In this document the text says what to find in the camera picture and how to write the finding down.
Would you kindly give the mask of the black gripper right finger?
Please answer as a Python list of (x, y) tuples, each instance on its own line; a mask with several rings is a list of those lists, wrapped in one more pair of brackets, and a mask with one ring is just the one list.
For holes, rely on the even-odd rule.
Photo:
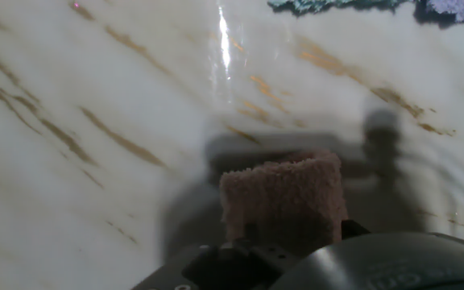
[(344, 220), (341, 224), (342, 240), (355, 238), (364, 234), (369, 234), (370, 231), (361, 226), (354, 220)]

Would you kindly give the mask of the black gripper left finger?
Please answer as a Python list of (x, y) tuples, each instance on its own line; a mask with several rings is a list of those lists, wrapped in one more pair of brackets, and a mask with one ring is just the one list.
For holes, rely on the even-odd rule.
[(199, 254), (182, 276), (202, 290), (267, 290), (295, 265), (280, 246), (235, 240)]

